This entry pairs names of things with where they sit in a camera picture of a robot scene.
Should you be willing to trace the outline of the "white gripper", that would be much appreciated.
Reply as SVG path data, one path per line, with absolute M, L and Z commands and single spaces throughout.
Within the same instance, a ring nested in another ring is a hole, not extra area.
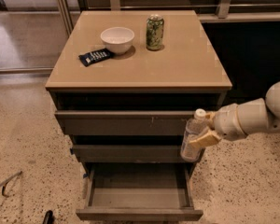
M 203 148 L 218 144 L 222 137 L 229 141 L 246 138 L 237 111 L 238 104 L 231 104 L 221 107 L 216 113 L 207 112 L 205 115 L 207 126 L 215 130 L 201 133 L 197 138 L 190 140 L 189 144 L 195 148 Z

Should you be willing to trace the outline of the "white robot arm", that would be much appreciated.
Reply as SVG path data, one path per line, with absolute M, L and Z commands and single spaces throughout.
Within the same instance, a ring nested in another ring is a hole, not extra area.
M 253 133 L 280 133 L 280 81 L 268 89 L 265 98 L 225 105 L 208 113 L 207 128 L 188 144 L 209 147 L 222 139 L 236 141 Z

